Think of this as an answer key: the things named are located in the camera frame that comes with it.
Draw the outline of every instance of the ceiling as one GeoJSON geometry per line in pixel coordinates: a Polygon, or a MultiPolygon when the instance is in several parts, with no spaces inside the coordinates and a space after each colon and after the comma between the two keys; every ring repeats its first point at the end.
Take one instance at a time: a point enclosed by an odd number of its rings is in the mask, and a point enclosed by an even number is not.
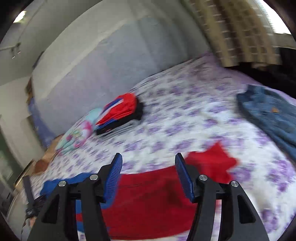
{"type": "Polygon", "coordinates": [[[6,22],[2,22],[0,26],[4,29],[9,21],[10,28],[0,43],[0,49],[21,42],[21,53],[12,59],[10,50],[0,51],[0,85],[30,75],[40,53],[47,49],[71,22],[100,1],[30,0],[19,1],[19,5],[7,8],[6,20],[3,17],[1,19],[6,22]],[[22,21],[12,23],[22,10],[27,11],[22,21]]]}

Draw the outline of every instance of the blue denim jeans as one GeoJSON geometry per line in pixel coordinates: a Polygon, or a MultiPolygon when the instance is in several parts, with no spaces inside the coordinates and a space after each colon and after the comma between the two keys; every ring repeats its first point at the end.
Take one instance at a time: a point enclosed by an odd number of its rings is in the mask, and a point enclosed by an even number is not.
{"type": "Polygon", "coordinates": [[[239,110],[296,161],[296,106],[262,86],[237,95],[239,110]]]}

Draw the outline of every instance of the red fabric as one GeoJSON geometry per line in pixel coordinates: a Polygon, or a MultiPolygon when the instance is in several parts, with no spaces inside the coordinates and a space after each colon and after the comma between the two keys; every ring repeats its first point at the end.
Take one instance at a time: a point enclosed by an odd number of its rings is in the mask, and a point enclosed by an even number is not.
{"type": "MultiPolygon", "coordinates": [[[[236,161],[216,144],[204,153],[190,153],[186,163],[201,168],[200,173],[213,180],[226,181],[229,175],[223,170],[235,165],[236,161]]],[[[122,174],[113,205],[102,213],[111,239],[141,240],[189,230],[195,209],[196,204],[185,197],[172,166],[139,174],[122,174]]],[[[81,215],[77,215],[77,220],[82,220],[81,215]]]]}
{"type": "Polygon", "coordinates": [[[123,102],[114,106],[96,125],[102,125],[111,119],[119,120],[135,112],[137,106],[136,96],[133,93],[126,93],[116,99],[123,99],[123,102]]]}

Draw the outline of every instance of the bed sheet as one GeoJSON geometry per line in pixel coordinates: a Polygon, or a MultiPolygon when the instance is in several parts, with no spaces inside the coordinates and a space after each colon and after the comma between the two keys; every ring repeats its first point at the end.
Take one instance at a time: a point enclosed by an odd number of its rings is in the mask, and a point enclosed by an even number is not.
{"type": "MultiPolygon", "coordinates": [[[[145,79],[131,90],[148,110],[142,123],[107,141],[94,134],[82,148],[57,156],[43,175],[31,178],[35,197],[46,180],[97,173],[116,152],[123,156],[122,173],[139,173],[172,166],[176,153],[185,157],[220,140],[239,161],[231,174],[255,206],[270,241],[276,241],[296,212],[296,173],[270,138],[238,112],[236,94],[244,92],[246,84],[258,83],[219,67],[211,54],[145,79]]],[[[218,206],[212,240],[218,238],[220,218],[218,206]]],[[[187,235],[159,240],[186,240],[187,235]]],[[[79,238],[84,240],[84,234],[79,233],[79,238]]]]}

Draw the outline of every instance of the curtain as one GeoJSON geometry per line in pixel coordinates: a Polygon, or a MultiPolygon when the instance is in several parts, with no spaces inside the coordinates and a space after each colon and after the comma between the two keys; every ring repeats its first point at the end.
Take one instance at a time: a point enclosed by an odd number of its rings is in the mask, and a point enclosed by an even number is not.
{"type": "Polygon", "coordinates": [[[255,0],[182,0],[224,67],[281,64],[271,25],[255,0]]]}

